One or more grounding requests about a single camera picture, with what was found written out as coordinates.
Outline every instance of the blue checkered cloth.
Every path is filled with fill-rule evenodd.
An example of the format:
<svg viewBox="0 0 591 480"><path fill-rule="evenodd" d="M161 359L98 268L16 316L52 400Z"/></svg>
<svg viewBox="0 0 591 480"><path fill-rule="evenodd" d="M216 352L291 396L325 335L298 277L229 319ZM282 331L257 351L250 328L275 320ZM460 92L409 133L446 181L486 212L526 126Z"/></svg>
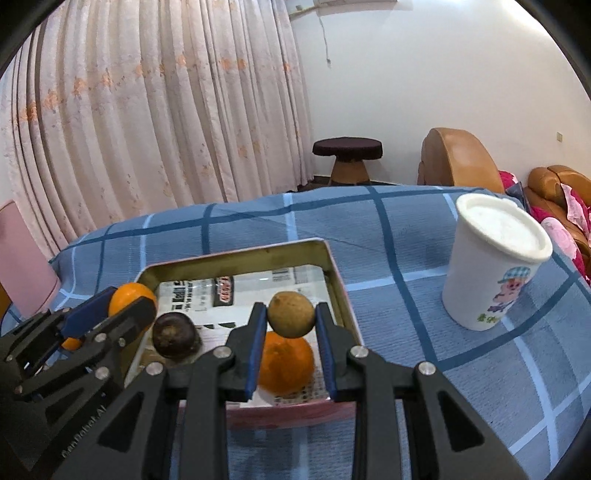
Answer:
<svg viewBox="0 0 591 480"><path fill-rule="evenodd" d="M456 228L454 203L464 192L487 193L324 188L116 223L80 237L56 257L62 288L53 308L74 307L107 286L132 281L155 262L325 238L366 344L391 362L434 362L529 476L543 479L591 407L591 291L572 262L554 253L499 325L486 332L460 327L440 295ZM2 332L18 318L11 310ZM406 456L404 443L402 450ZM233 480L348 479L352 451L352 420L229 433Z"/></svg>

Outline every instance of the pink floral curtain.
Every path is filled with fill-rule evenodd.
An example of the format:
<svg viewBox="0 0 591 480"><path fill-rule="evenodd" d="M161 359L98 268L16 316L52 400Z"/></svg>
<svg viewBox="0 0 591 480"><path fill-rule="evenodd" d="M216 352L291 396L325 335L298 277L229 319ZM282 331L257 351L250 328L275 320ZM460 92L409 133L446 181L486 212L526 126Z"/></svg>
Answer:
<svg viewBox="0 0 591 480"><path fill-rule="evenodd" d="M52 256L123 219L295 189L309 121L282 0L69 0L0 80L0 149Z"/></svg>

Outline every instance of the brown leather sofa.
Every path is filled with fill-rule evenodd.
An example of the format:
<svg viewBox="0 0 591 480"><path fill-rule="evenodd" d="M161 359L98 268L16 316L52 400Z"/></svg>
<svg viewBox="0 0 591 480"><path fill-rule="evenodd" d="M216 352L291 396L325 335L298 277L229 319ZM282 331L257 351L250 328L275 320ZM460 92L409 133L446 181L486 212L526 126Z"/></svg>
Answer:
<svg viewBox="0 0 591 480"><path fill-rule="evenodd" d="M585 204L591 205L591 180L562 165L534 168L524 192L532 206L552 213L570 232L591 276L591 248L579 227L566 218L566 198L560 183L574 188ZM484 145L470 132L454 128L433 128L425 137L417 184L483 187L505 193L499 171Z"/></svg>
<svg viewBox="0 0 591 480"><path fill-rule="evenodd" d="M483 187L505 193L495 162L465 130L432 128L423 141L418 185Z"/></svg>
<svg viewBox="0 0 591 480"><path fill-rule="evenodd" d="M581 229L566 218L566 198L561 183L575 189L585 204L591 205L591 180L564 165L534 168L527 179L525 195L532 206L552 213L566 227L579 247L587 275L591 275L591 248Z"/></svg>

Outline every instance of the mangosteen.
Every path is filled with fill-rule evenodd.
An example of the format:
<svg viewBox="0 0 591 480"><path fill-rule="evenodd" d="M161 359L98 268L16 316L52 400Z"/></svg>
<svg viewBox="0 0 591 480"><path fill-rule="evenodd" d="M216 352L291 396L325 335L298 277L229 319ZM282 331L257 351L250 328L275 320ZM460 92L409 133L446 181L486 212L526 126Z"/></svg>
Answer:
<svg viewBox="0 0 591 480"><path fill-rule="evenodd" d="M184 313L168 312L154 322L152 343L160 355L179 361L199 350L201 337Z"/></svg>

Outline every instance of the brown round fruit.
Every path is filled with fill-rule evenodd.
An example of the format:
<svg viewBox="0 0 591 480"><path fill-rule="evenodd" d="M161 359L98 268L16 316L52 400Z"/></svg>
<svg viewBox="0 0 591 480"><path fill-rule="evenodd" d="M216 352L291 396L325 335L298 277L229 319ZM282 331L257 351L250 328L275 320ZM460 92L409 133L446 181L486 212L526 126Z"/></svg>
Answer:
<svg viewBox="0 0 591 480"><path fill-rule="evenodd" d="M201 337L184 313L169 312L154 322L152 343L160 355L178 361L199 350Z"/></svg>
<svg viewBox="0 0 591 480"><path fill-rule="evenodd" d="M314 328L314 306L296 291L280 291L273 295L267 308L273 330L285 338L299 338Z"/></svg>

